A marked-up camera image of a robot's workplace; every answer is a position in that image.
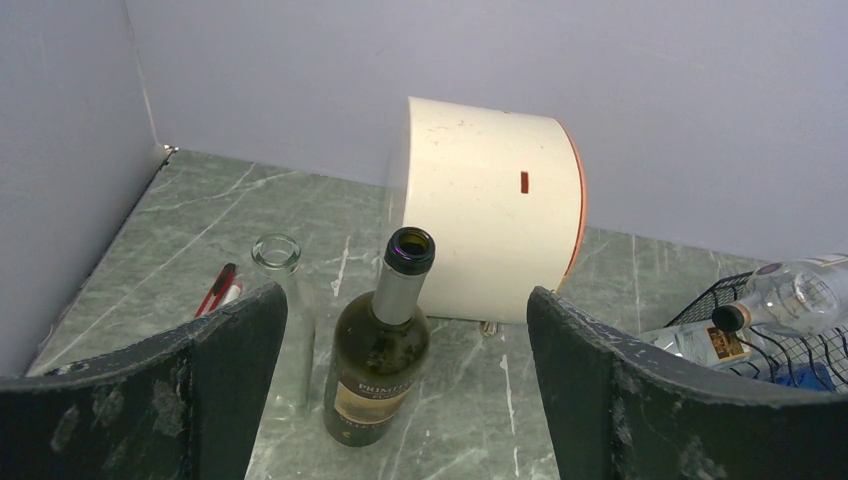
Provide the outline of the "red white box cutter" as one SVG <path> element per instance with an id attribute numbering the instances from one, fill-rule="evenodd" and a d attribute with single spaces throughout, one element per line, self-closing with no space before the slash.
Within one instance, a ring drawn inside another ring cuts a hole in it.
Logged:
<path id="1" fill-rule="evenodd" d="M 242 283 L 237 279 L 237 269 L 238 267 L 235 263 L 224 265 L 201 302 L 201 305 L 196 310 L 194 314 L 195 318 L 211 313 L 218 307 L 231 303 L 241 296 L 244 288 Z"/>

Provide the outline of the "dark green silver-capped wine bottle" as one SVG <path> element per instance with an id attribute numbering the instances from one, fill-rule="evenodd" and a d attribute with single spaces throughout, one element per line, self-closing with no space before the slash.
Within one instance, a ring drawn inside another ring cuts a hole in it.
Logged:
<path id="1" fill-rule="evenodd" d="M 430 328 L 417 305 L 436 256 L 434 239 L 402 227 L 388 239 L 378 284 L 338 317 L 323 397 L 328 433 L 348 447 L 382 438 L 415 383 Z"/>

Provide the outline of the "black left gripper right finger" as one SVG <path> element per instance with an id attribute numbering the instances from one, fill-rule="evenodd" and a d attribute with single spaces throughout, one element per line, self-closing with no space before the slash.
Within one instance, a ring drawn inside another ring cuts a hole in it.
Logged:
<path id="1" fill-rule="evenodd" d="M 538 287 L 529 339 L 563 479 L 843 479 L 847 397 L 721 373 Z"/>

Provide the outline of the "clear bottle with black cap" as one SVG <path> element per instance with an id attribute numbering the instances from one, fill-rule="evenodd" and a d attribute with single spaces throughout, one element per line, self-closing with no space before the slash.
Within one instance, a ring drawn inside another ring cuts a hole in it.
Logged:
<path id="1" fill-rule="evenodd" d="M 637 338 L 669 354 L 713 369 L 750 360 L 754 354 L 744 335 L 725 332 L 709 320 L 651 330 L 638 334 Z"/>

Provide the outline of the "white cylindrical drum appliance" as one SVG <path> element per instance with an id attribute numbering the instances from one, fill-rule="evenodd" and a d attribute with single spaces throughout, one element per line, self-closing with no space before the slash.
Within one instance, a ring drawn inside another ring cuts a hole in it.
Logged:
<path id="1" fill-rule="evenodd" d="M 434 238 L 419 297 L 427 315 L 524 323 L 532 290 L 560 288 L 575 266 L 587 205 L 582 161 L 559 120 L 408 98 L 382 228 Z"/>

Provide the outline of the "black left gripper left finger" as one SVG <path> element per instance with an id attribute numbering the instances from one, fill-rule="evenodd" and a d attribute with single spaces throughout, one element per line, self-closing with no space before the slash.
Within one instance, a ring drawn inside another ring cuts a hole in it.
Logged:
<path id="1" fill-rule="evenodd" d="M 241 479 L 284 335 L 275 283 L 125 348 L 1 382 L 5 479 Z"/>

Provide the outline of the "clear tall glass bottle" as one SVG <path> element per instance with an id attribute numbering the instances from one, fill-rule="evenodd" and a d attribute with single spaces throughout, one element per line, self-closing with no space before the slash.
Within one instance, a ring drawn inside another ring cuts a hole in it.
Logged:
<path id="1" fill-rule="evenodd" d="M 316 319 L 300 274 L 301 246 L 287 234 L 265 234 L 254 242 L 250 259 L 251 287 L 275 283 L 285 295 L 284 335 L 268 403 L 304 416 L 310 408 Z"/>

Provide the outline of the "clear bottle with cork stopper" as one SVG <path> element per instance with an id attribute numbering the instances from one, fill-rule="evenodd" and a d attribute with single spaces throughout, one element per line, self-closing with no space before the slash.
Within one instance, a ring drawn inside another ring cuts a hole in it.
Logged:
<path id="1" fill-rule="evenodd" d="M 758 327 L 804 338 L 847 325 L 847 255 L 822 254 L 774 262 L 755 270 L 743 295 L 717 307 L 715 327 L 736 332 Z"/>

